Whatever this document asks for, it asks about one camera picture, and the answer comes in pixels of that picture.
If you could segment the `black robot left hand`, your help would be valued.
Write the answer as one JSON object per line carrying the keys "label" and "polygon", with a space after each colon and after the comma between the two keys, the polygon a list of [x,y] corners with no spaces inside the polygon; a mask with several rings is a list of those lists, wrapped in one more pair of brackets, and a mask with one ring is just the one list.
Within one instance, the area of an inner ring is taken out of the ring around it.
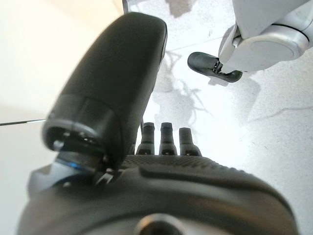
{"label": "black robot left hand", "polygon": [[31,172],[20,235],[296,235],[273,187],[201,155],[191,130],[142,118],[165,53],[166,23],[128,13],[105,29],[43,129],[58,153]]}

